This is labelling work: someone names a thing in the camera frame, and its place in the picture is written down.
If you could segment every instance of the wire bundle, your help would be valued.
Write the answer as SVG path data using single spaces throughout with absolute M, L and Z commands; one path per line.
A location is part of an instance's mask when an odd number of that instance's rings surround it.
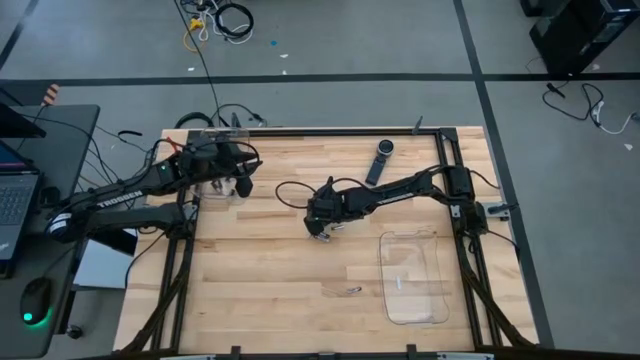
M 593 124 L 599 128 L 600 130 L 606 132 L 607 134 L 610 135 L 620 135 L 624 132 L 624 130 L 627 128 L 627 125 L 629 124 L 629 122 L 632 119 L 638 119 L 640 120 L 640 116 L 638 116 L 638 114 L 636 112 L 633 112 L 631 114 L 629 114 L 629 116 L 627 117 L 627 120 L 624 122 L 624 124 L 622 125 L 622 128 L 620 128 L 620 130 L 618 131 L 612 131 L 612 130 L 608 130 L 606 129 L 603 125 L 602 125 L 602 121 L 600 120 L 600 113 L 602 112 L 602 107 L 604 106 L 604 94 L 602 92 L 602 90 L 600 90 L 597 86 L 593 85 L 593 84 L 589 84 L 589 83 L 583 83 L 580 85 L 580 90 L 582 91 L 582 95 L 584 96 L 584 98 L 587 100 L 587 104 L 588 104 L 588 108 L 586 113 L 583 116 L 580 115 L 575 115 L 572 114 L 566 110 L 563 110 L 555 105 L 552 105 L 551 103 L 549 103 L 548 101 L 548 96 L 552 93 L 565 98 L 564 94 L 562 94 L 562 92 L 560 91 L 560 89 L 564 88 L 565 86 L 567 86 L 569 84 L 569 80 L 565 81 L 562 85 L 560 86 L 554 86 L 551 83 L 547 84 L 547 88 L 549 88 L 549 90 L 547 90 L 544 94 L 542 94 L 542 101 L 544 102 L 545 105 L 547 105 L 548 107 L 552 108 L 555 111 L 558 111 L 559 113 L 570 117 L 574 120 L 578 120 L 578 121 L 585 121 L 587 119 L 591 119 L 591 121 L 593 122 Z M 592 89 L 594 90 L 597 94 L 598 94 L 598 98 L 597 100 L 593 100 L 591 98 L 591 95 L 589 94 L 589 91 L 587 89 Z
M 197 49 L 190 47 L 187 44 L 187 37 L 190 32 L 196 31 L 200 29 L 198 33 L 198 39 L 200 40 L 201 46 L 209 40 L 209 30 L 207 29 L 207 25 L 211 24 L 211 29 L 213 33 L 218 36 L 223 36 L 225 41 L 233 45 L 241 45 L 245 42 L 249 41 L 253 36 L 253 27 L 254 27 L 254 19 L 253 15 L 246 7 L 234 4 L 231 1 L 228 1 L 226 4 L 219 6 L 218 3 L 221 0 L 181 0 L 180 5 L 185 13 L 192 15 L 191 24 L 188 27 L 187 32 L 185 32 L 182 37 L 183 44 L 187 48 L 187 50 L 196 53 Z M 187 6 L 195 6 L 197 12 L 189 11 Z M 229 29 L 224 25 L 224 19 L 222 14 L 229 9 L 236 9 L 239 12 L 243 13 L 248 20 L 248 23 L 237 26 L 233 29 Z

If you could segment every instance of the laptop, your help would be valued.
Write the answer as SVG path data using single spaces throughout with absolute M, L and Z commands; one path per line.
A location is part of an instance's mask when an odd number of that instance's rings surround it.
M 41 173 L 0 141 L 0 262 L 13 258 Z

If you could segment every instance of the yellow cable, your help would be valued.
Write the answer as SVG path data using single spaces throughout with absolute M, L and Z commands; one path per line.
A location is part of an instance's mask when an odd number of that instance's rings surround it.
M 189 25 L 189 31 L 185 31 L 184 36 L 182 36 L 182 44 L 187 50 L 191 51 L 192 53 L 197 53 L 198 49 L 192 48 L 191 46 L 189 46 L 189 44 L 187 44 L 187 37 L 189 37 L 189 32 L 193 32 L 202 27 L 204 27 L 204 24 L 202 23 L 202 21 L 200 21 L 200 19 L 191 19 L 191 24 Z M 200 42 L 200 47 L 203 47 L 204 45 L 205 45 L 205 42 Z

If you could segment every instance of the green light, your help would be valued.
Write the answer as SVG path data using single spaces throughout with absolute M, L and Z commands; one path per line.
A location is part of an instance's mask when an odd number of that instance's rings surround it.
M 44 319 L 42 319 L 42 321 L 40 321 L 37 324 L 33 324 L 33 325 L 27 325 L 29 328 L 31 329 L 39 329 L 42 327 L 45 327 L 47 325 L 47 323 L 49 322 L 49 320 L 51 320 L 51 316 L 53 315 L 53 308 L 50 307 L 49 311 L 47 311 L 47 315 L 44 317 Z

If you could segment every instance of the transparent plastic bin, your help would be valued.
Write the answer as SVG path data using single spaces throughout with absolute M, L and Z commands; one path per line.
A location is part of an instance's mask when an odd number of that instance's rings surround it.
M 397 325 L 449 319 L 433 231 L 387 232 L 380 237 L 380 279 L 387 317 Z

